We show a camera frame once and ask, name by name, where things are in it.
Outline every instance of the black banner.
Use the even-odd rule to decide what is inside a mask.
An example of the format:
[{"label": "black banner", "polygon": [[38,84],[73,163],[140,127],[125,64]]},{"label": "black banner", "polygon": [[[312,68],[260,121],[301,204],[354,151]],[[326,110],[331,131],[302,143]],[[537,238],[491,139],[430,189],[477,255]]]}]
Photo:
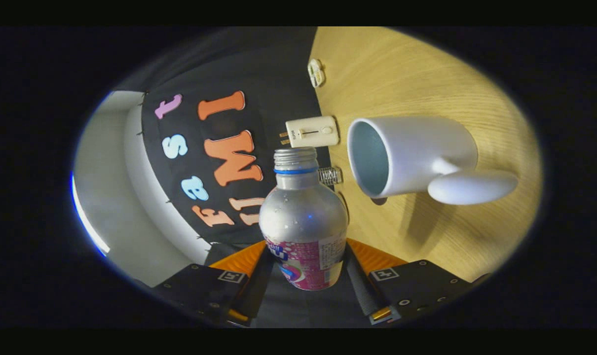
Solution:
[{"label": "black banner", "polygon": [[[276,186],[274,149],[289,147],[279,136],[285,121],[321,115],[307,74],[315,31],[285,31],[287,38],[262,36],[243,52],[207,52],[212,61],[145,96],[151,166],[170,203],[206,241],[262,240],[258,213]],[[321,165],[329,163],[326,148],[319,155]]]}]

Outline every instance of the black fabric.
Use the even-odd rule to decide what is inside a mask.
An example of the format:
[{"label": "black fabric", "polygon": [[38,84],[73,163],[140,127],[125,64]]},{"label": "black fabric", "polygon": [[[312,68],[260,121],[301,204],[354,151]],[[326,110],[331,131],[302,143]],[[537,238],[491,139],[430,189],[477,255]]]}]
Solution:
[{"label": "black fabric", "polygon": [[[143,102],[142,124],[149,161],[170,202],[206,241],[262,240],[259,226],[247,225],[240,218],[241,213],[257,214],[258,205],[236,211],[229,198],[266,197],[276,186],[274,150],[289,147],[281,144],[279,136],[286,131],[285,122],[321,114],[307,74],[315,33],[313,27],[219,30],[165,54],[118,86],[148,92]],[[239,90],[245,96],[243,110],[225,110],[200,119],[200,101],[214,101]],[[154,111],[175,95],[182,96],[180,105],[159,119]],[[225,160],[210,157],[204,142],[228,139],[243,131],[251,134],[254,150],[238,153],[256,157],[245,169],[256,164],[261,168],[262,180],[233,180],[221,186],[214,171]],[[166,157],[162,142],[174,135],[184,137],[188,151],[172,159]],[[327,148],[320,148],[318,153],[321,166],[329,166]],[[208,200],[194,200],[183,191],[181,181],[192,176],[202,181]],[[194,206],[202,211],[222,211],[234,224],[209,226],[192,211]]]}]

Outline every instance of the pink label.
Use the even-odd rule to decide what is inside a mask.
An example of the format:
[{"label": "pink label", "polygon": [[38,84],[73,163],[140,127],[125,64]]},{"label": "pink label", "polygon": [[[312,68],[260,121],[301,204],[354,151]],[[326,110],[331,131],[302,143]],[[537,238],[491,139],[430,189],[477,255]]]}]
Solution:
[{"label": "pink label", "polygon": [[344,232],[339,236],[310,243],[281,242],[265,237],[265,243],[281,261],[281,271],[295,287],[321,290],[334,285],[342,270]]}]

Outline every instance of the pink letter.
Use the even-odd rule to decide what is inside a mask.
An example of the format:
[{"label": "pink letter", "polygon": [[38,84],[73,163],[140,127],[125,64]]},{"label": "pink letter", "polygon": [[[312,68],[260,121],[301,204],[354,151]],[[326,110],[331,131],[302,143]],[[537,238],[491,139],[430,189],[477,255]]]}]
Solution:
[{"label": "pink letter", "polygon": [[156,114],[156,117],[158,117],[158,119],[163,119],[163,116],[166,113],[171,112],[171,111],[175,110],[176,108],[178,108],[178,106],[180,106],[181,102],[182,102],[182,95],[181,94],[174,95],[174,99],[172,101],[170,101],[168,104],[166,104],[165,101],[160,103],[160,106],[154,111],[154,113]]}]

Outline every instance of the wooden table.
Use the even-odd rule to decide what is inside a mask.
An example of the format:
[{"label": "wooden table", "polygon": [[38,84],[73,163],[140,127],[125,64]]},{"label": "wooden table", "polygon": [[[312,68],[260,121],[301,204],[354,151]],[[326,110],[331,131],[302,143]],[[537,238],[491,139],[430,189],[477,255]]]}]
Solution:
[{"label": "wooden table", "polygon": [[[454,56],[382,27],[320,27],[311,58],[326,76],[316,88],[322,114],[339,125],[330,155],[343,171],[336,190],[348,205],[348,237],[407,261],[425,258],[470,282],[502,265],[535,219],[543,172],[535,133],[501,88]],[[476,141],[478,167],[516,173],[517,188],[481,205],[444,205],[428,193],[374,204],[353,178],[346,133],[354,118],[382,115],[458,121]]]}]

